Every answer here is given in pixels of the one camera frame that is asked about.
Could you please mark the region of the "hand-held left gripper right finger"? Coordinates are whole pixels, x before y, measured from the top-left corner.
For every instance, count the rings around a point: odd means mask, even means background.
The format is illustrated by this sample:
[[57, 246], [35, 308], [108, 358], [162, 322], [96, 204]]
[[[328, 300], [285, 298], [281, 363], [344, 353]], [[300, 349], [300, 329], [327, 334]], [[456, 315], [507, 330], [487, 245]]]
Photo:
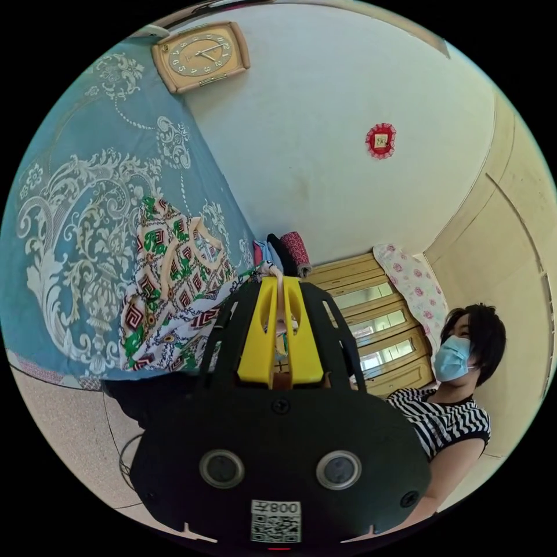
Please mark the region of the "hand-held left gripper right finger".
[[284, 278], [283, 294], [291, 387], [319, 384], [324, 372], [299, 280]]

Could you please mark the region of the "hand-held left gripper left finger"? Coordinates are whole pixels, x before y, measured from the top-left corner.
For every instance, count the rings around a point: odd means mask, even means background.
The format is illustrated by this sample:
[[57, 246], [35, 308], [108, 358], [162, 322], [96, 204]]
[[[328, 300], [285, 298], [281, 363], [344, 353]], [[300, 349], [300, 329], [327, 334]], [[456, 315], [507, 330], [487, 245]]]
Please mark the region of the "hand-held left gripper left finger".
[[279, 280], [260, 283], [237, 374], [242, 382], [273, 387], [274, 351], [279, 316]]

